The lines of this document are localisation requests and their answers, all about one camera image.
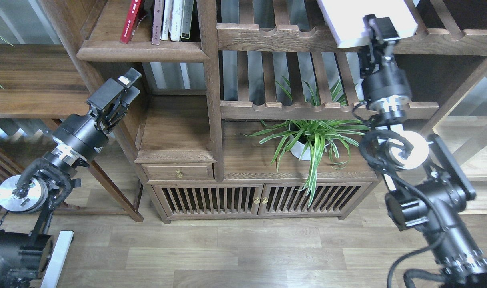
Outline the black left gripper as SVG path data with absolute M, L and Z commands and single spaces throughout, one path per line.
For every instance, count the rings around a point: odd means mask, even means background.
M 90 110 L 86 115 L 70 115 L 53 132 L 57 146 L 52 155 L 66 164 L 90 164 L 108 143 L 108 134 L 139 95 L 140 90 L 134 83 L 141 76 L 130 68 L 124 75 L 108 79 L 88 98 Z

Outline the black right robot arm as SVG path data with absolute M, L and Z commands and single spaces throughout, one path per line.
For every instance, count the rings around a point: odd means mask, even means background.
M 359 150 L 383 175 L 389 217 L 400 231 L 415 228 L 427 241 L 426 248 L 392 264 L 387 287 L 400 262 L 430 250 L 440 273 L 408 269 L 403 275 L 407 288 L 415 287 L 415 278 L 440 282 L 443 288 L 487 288 L 487 258 L 459 216 L 475 199 L 475 189 L 441 137 L 404 130 L 412 93 L 392 53 L 400 37 L 390 18 L 369 14 L 363 22 L 370 40 L 359 52 L 360 73 L 366 107 L 376 115 L 364 121 L 370 131 Z

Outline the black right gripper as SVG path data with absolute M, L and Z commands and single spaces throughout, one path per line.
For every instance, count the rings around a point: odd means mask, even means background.
M 368 110 L 392 112 L 406 109 L 412 92 L 404 70 L 392 53 L 399 35 L 390 18 L 368 14 L 363 18 L 369 44 L 360 48 L 360 75 Z

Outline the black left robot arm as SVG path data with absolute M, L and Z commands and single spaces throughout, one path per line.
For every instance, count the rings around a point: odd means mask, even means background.
M 53 151 L 0 184 L 0 212 L 39 213 L 31 232 L 13 233 L 0 227 L 0 288 L 28 288 L 44 273 L 52 252 L 48 228 L 53 213 L 81 186 L 81 180 L 75 178 L 77 167 L 89 167 L 108 143 L 109 133 L 140 93 L 135 86 L 140 77 L 141 73 L 130 68 L 124 75 L 108 79 L 88 97 L 90 109 L 85 115 L 71 114 L 52 133 Z

